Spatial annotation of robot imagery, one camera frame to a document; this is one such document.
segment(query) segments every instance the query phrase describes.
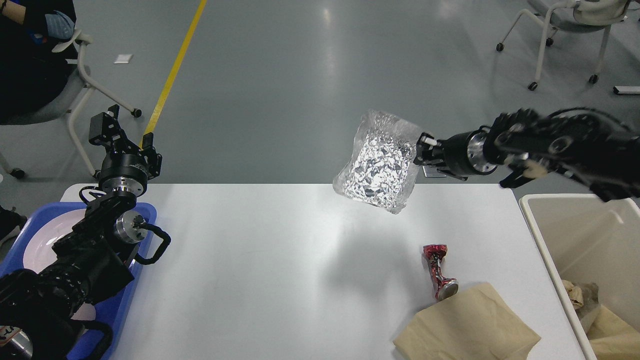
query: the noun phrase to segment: trash bin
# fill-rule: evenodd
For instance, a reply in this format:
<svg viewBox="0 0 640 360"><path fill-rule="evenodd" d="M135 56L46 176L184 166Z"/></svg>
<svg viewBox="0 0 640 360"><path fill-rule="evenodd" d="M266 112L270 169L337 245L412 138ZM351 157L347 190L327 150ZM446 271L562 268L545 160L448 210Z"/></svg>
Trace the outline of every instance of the trash bin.
<svg viewBox="0 0 640 360"><path fill-rule="evenodd" d="M561 279L595 282L600 303L640 331L640 209L635 202L539 194L522 197L520 207L583 349L591 352Z"/></svg>

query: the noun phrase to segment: floor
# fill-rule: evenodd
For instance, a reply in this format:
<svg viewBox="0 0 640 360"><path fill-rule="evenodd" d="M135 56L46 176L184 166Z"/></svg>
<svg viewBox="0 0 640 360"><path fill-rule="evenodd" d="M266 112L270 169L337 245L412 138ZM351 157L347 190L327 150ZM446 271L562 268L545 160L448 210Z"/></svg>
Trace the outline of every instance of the floor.
<svg viewBox="0 0 640 360"><path fill-rule="evenodd" d="M199 1L77 1L77 27L93 35L92 76L144 115L120 123L137 142L163 89ZM385 110L440 138L491 124L501 112L550 113L590 106L640 129L640 12L612 29L596 85L599 33L559 33L537 91L540 29L523 19L502 53L495 45L525 0L209 0L157 123L164 156L154 183L330 183L351 155L360 116ZM118 54L133 54L115 65ZM95 94L77 126L112 101ZM101 148L86 143L94 165ZM0 149L28 177L5 176L0 204L26 215L92 182L62 121L4 126ZM474 183L495 183L501 169ZM456 182L419 179L419 182ZM556 176L515 190L585 192Z"/></svg>

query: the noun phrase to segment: clear plastic bag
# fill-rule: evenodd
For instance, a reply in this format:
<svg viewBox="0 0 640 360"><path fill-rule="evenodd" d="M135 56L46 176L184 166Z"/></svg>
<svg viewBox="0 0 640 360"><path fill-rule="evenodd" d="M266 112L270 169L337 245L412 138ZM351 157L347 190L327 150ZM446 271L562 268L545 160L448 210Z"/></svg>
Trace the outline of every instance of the clear plastic bag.
<svg viewBox="0 0 640 360"><path fill-rule="evenodd" d="M369 110L353 140L351 161L333 179L335 192L398 214L413 191L413 163L422 131L383 111Z"/></svg>

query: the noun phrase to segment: blue tray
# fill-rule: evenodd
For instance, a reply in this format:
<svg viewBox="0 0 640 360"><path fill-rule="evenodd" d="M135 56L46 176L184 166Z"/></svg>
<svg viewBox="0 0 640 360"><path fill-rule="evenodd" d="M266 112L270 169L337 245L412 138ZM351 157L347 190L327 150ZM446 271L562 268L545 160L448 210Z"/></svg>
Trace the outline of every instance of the blue tray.
<svg viewBox="0 0 640 360"><path fill-rule="evenodd" d="M27 244L46 223L64 213L68 213L69 211L85 208L86 205L82 202L53 202L38 209L29 218L25 228L23 228L22 232L15 240L15 243L9 250L9 253L7 253L4 261L0 263L0 276L9 274L14 270L24 267L22 264L22 257ZM153 224L156 221L156 209L153 205L145 202L139 202L134 210L142 214L142 217L145 218L148 223ZM153 233L149 231L147 237L140 243L138 254L146 257L152 237ZM129 266L129 271L131 271L135 279L114 297L95 305L95 319L108 324L113 329L113 343L104 356L102 356L102 360L109 359L118 343L120 332L124 326L124 320L127 317L127 312L129 311L129 305L131 305L133 293L136 291L136 285L138 284L138 277L142 271L142 265L134 262ZM87 331L80 337L80 340L78 340L73 350L69 352L67 359L80 360L89 356L101 337L102 333L99 331Z"/></svg>

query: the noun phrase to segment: brown paper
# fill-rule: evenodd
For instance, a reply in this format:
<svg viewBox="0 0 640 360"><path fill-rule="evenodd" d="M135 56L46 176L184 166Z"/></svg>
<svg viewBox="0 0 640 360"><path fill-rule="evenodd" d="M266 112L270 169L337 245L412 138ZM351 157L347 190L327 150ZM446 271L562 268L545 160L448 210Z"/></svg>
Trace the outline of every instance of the brown paper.
<svg viewBox="0 0 640 360"><path fill-rule="evenodd" d="M640 359L640 333L602 305L587 337L598 360Z"/></svg>
<svg viewBox="0 0 640 360"><path fill-rule="evenodd" d="M480 284L417 313L394 344L407 360L525 360L540 337Z"/></svg>
<svg viewBox="0 0 640 360"><path fill-rule="evenodd" d="M584 306L582 289L567 280L562 280L562 284L564 285L564 290L566 291L567 295L569 295L569 299L571 300L571 304L573 305L573 310L578 310L582 306Z"/></svg>

